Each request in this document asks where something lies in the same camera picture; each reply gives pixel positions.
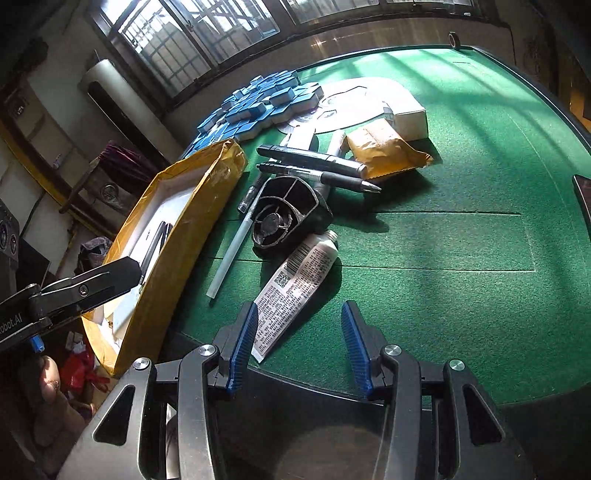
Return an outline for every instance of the yellow box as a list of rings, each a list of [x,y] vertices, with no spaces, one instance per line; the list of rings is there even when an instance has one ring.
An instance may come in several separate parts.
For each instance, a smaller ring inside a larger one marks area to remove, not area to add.
[[[144,284],[121,345],[108,338],[106,319],[101,325],[93,321],[103,315],[99,309],[83,319],[90,345],[109,375],[120,377],[141,356],[157,359],[193,264],[245,166],[244,152],[234,140],[213,144],[160,172],[129,214],[105,263],[128,255],[128,242],[139,235],[136,227],[147,221],[153,200],[165,185],[178,183],[183,176],[197,182]]]

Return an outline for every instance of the pen grip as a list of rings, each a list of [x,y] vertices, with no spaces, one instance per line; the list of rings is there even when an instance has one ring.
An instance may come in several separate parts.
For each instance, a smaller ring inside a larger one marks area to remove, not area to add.
[[[339,173],[332,173],[325,171],[322,173],[321,181],[325,185],[332,187],[338,187],[341,189],[351,190],[353,192],[362,192],[361,179],[354,177],[348,177],[347,175],[341,175]]]

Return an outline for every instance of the green table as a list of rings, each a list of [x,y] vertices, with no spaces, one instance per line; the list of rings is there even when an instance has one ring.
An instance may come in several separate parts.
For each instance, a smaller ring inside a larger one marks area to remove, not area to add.
[[[497,403],[532,400],[591,379],[591,242],[571,176],[589,153],[533,90],[476,50],[361,54],[300,72],[302,82],[383,76],[426,108],[436,162],[399,175],[380,196],[334,190],[340,261],[280,344],[253,367],[356,395],[340,308],[417,359],[464,360]],[[276,129],[243,145],[249,164],[198,259],[172,328],[201,342],[232,322],[273,265],[245,241],[215,301],[205,292],[238,228],[236,205]],[[319,135],[326,151],[330,134]]]

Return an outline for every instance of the metal screw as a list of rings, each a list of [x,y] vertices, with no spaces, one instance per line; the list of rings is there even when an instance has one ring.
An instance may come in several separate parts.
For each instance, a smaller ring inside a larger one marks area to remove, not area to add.
[[[386,355],[389,356],[398,356],[402,353],[402,349],[398,345],[394,345],[392,343],[384,347],[384,352],[386,352]]]
[[[145,370],[146,368],[149,367],[149,365],[150,365],[150,359],[148,359],[146,357],[138,358],[134,362],[134,368],[136,370]]]
[[[461,360],[450,360],[449,366],[452,370],[455,370],[457,372],[461,372],[466,368],[466,365],[464,365],[464,362],[462,362]]]
[[[199,355],[201,356],[210,356],[213,355],[216,351],[216,348],[213,345],[205,344],[199,347]]]

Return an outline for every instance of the white tube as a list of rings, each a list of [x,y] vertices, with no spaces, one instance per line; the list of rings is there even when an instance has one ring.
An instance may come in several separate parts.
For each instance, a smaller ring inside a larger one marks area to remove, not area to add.
[[[313,233],[287,257],[255,298],[259,324],[251,354],[259,363],[296,318],[332,267],[339,251],[336,233]]]
[[[236,232],[236,235],[234,235],[232,243],[228,247],[228,250],[226,250],[226,254],[222,258],[222,263],[220,263],[220,266],[217,268],[217,272],[213,277],[213,280],[209,288],[207,289],[207,293],[205,295],[207,295],[211,299],[214,299],[216,297],[217,291],[220,289],[223,279],[226,278],[226,274],[228,273],[228,270],[230,270],[230,265],[232,265],[232,262],[234,261],[234,258],[238,253],[238,249],[242,245],[244,239],[246,238],[249,230],[252,227],[252,224],[254,223],[252,220],[252,212],[254,211],[256,204],[258,203],[258,199],[261,196],[261,193],[265,188],[267,181],[262,185],[261,189],[259,190],[259,193],[253,200],[251,207],[248,209],[246,215],[242,219],[242,223],[240,224],[240,227],[238,227],[238,231]]]
[[[334,155],[335,157],[340,157],[340,149],[345,141],[345,137],[347,134],[345,130],[335,130],[333,132],[333,136],[330,138],[329,148],[326,151],[328,155]],[[324,200],[327,200],[330,193],[330,186],[324,185],[323,183],[317,181],[313,184],[312,188],[320,195]]]

